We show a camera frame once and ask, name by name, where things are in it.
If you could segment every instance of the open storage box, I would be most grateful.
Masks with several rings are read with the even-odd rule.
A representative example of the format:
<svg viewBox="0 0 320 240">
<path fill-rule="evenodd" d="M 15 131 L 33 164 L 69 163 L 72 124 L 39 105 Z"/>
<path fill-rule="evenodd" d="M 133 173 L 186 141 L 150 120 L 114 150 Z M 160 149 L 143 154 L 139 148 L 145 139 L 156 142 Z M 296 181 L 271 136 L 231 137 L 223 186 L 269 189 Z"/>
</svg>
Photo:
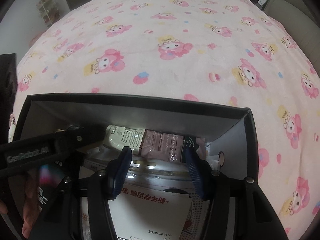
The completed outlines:
<svg viewBox="0 0 320 240">
<path fill-rule="evenodd" d="M 249 108 L 126 95 L 31 95 L 23 105 L 13 140 L 92 124 L 195 136 L 212 142 L 209 155 L 222 151 L 225 160 L 201 239 L 287 239 L 257 184 L 258 143 Z"/>
</svg>

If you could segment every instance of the white card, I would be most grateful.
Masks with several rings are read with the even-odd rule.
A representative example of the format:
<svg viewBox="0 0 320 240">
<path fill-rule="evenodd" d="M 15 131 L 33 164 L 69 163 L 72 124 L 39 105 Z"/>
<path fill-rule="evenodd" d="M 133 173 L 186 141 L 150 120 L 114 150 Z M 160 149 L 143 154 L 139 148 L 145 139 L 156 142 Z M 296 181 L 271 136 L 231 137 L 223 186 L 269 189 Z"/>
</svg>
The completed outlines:
<svg viewBox="0 0 320 240">
<path fill-rule="evenodd" d="M 178 240 L 191 202 L 185 194 L 127 183 L 108 201 L 117 236 L 129 240 Z"/>
</svg>

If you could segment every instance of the wall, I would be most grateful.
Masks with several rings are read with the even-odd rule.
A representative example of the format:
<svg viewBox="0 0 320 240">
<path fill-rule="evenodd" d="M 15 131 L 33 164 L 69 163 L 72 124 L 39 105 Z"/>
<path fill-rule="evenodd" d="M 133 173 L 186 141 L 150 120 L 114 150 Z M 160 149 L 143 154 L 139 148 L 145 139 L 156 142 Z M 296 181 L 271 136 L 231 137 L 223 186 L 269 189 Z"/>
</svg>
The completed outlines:
<svg viewBox="0 0 320 240">
<path fill-rule="evenodd" d="M 0 54 L 16 53 L 17 64 L 29 50 L 29 42 L 48 28 L 36 8 L 39 0 L 15 0 L 0 22 Z M 54 0 L 60 15 L 70 10 L 66 0 Z"/>
</svg>

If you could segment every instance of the metal bolt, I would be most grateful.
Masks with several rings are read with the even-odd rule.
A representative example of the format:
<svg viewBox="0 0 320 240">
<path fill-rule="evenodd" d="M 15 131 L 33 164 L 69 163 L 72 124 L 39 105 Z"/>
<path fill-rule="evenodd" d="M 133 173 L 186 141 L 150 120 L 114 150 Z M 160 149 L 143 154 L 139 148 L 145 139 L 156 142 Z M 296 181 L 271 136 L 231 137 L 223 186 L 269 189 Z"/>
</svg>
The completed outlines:
<svg viewBox="0 0 320 240">
<path fill-rule="evenodd" d="M 245 178 L 245 181 L 248 182 L 248 183 L 253 183 L 253 182 L 254 182 L 254 179 L 253 179 L 253 178 L 250 178 L 250 177 L 246 177 L 246 178 Z"/>
<path fill-rule="evenodd" d="M 71 177 L 70 176 L 66 176 L 63 180 L 64 183 L 69 183 L 71 181 Z"/>
<path fill-rule="evenodd" d="M 104 176 L 106 174 L 106 170 L 99 170 L 97 173 L 99 176 Z"/>
<path fill-rule="evenodd" d="M 219 176 L 219 175 L 220 175 L 220 171 L 218 171 L 218 170 L 212 170 L 212 171 L 211 171 L 211 174 L 212 174 L 213 176 Z"/>
</svg>

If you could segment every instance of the bed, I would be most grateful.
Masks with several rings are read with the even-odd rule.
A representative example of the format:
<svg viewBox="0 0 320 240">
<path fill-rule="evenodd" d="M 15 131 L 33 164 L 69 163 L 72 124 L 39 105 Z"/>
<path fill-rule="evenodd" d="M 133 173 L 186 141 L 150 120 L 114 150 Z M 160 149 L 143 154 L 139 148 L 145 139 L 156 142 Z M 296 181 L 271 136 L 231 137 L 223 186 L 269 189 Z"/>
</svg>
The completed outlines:
<svg viewBox="0 0 320 240">
<path fill-rule="evenodd" d="M 320 208 L 320 80 L 285 28 L 249 0 L 93 0 L 17 66 L 27 95 L 113 93 L 249 107 L 259 185 L 299 239 Z"/>
</svg>

